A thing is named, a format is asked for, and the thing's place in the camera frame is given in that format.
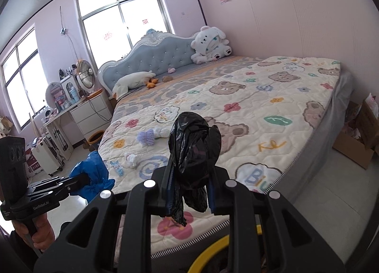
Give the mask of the person left hand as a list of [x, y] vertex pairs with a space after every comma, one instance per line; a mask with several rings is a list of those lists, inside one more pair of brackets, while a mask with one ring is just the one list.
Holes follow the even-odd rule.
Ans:
[[55, 241], [55, 233], [50, 222], [48, 221], [48, 215], [46, 213], [35, 218], [34, 223], [35, 227], [37, 228], [37, 232], [32, 236], [33, 243], [31, 244], [27, 239], [27, 236], [29, 234], [27, 227], [19, 221], [12, 221], [15, 232], [24, 240], [28, 246], [33, 246], [34, 248], [44, 252]]

